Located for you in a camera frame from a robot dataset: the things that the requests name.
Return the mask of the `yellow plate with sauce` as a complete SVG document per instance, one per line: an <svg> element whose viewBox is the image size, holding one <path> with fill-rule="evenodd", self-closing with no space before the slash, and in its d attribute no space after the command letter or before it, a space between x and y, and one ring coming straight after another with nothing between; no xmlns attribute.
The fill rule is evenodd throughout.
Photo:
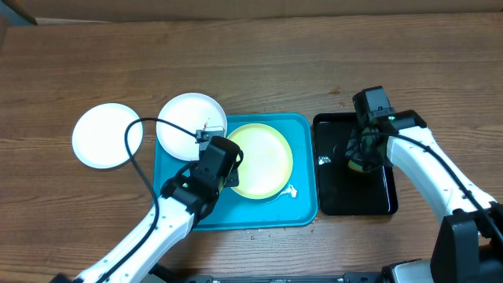
<svg viewBox="0 0 503 283"><path fill-rule="evenodd" d="M239 195L261 200L279 193L293 171L292 149L275 128L262 123L238 127L228 139L239 145L244 159L237 169L239 184L232 189Z"/></svg>

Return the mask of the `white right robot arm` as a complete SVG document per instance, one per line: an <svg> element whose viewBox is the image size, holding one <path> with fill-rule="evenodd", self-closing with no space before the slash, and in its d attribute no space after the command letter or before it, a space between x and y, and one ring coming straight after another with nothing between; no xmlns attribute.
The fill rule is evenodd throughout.
<svg viewBox="0 0 503 283"><path fill-rule="evenodd" d="M397 167L440 223L431 258L386 266L383 280L500 282L502 205L461 172L413 110L358 111L356 115L358 128L346 153L350 166L360 171Z"/></svg>

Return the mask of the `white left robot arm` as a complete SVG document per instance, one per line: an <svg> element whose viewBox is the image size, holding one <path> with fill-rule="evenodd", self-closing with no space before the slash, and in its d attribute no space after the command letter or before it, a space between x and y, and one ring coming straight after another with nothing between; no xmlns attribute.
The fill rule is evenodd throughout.
<svg viewBox="0 0 503 283"><path fill-rule="evenodd" d="M239 166L239 161L207 157L184 165L163 184L149 214L110 253L73 279L59 273L51 281L143 280L170 248L210 215L222 189L237 180Z"/></svg>

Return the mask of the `green yellow sponge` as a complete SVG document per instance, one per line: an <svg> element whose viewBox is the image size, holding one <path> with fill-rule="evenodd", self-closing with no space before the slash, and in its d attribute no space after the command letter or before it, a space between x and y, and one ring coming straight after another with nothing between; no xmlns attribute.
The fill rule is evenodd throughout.
<svg viewBox="0 0 503 283"><path fill-rule="evenodd" d="M365 163L361 160L354 160L354 159L349 160L348 167L350 169L352 169L353 171L357 171L357 172L361 172L361 173L366 172Z"/></svg>

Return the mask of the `white plate with blue speck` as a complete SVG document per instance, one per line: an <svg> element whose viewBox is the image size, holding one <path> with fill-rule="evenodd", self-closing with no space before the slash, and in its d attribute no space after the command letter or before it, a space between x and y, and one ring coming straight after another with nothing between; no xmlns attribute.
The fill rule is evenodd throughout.
<svg viewBox="0 0 503 283"><path fill-rule="evenodd" d="M127 162L143 139L143 126L138 119L132 108L119 103L91 108L74 127L74 154L83 164L96 169L109 169Z"/></svg>

